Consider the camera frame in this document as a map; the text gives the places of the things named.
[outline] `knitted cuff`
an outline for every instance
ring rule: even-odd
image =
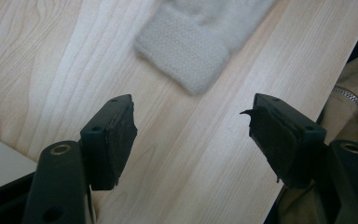
[[[134,47],[191,94],[207,91],[230,56],[221,41],[169,4],[158,10]]]

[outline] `beige knitted fabric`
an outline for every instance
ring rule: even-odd
[[[135,40],[134,47],[190,94],[208,90],[273,0],[172,0]]]

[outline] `wooden table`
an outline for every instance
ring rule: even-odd
[[[358,38],[358,1],[277,0],[202,96],[132,49],[161,0],[0,1],[0,141],[37,161],[132,94],[139,129],[100,223],[260,223],[281,184],[248,137],[256,92],[316,119]]]

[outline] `khaki fabric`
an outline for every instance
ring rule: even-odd
[[[345,66],[336,88],[349,91],[358,99],[358,58]],[[342,93],[332,91],[324,107],[321,125],[327,130],[327,145],[336,139],[358,142],[358,105]],[[277,200],[279,223],[324,223],[318,202],[319,195],[313,186],[283,189]]]

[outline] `metal zipper teeth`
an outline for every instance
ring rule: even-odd
[[[345,96],[346,98],[354,102],[358,108],[358,97],[355,94],[340,87],[334,87],[333,91]]]

